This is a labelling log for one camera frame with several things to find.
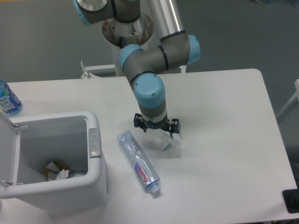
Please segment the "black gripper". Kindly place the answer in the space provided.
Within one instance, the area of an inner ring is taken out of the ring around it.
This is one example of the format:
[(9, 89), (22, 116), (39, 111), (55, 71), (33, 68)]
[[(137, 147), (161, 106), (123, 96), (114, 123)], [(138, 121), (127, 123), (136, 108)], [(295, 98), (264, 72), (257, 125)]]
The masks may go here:
[(168, 116), (148, 118), (136, 113), (134, 116), (134, 127), (142, 129), (145, 133), (148, 129), (161, 129), (170, 134), (173, 138), (174, 134), (180, 134), (180, 121), (179, 119), (169, 120)]

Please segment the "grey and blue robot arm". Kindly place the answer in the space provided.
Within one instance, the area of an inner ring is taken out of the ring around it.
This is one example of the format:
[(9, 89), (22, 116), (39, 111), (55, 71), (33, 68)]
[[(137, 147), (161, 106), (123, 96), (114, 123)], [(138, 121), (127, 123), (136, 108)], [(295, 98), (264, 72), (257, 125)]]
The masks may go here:
[(178, 119), (168, 119), (165, 86), (160, 73), (197, 61), (197, 38), (183, 27), (176, 1), (150, 0), (152, 24), (145, 21), (138, 0), (75, 0), (83, 24), (103, 22), (106, 39), (120, 49), (115, 66), (127, 78), (140, 113), (134, 126), (147, 131), (180, 133)]

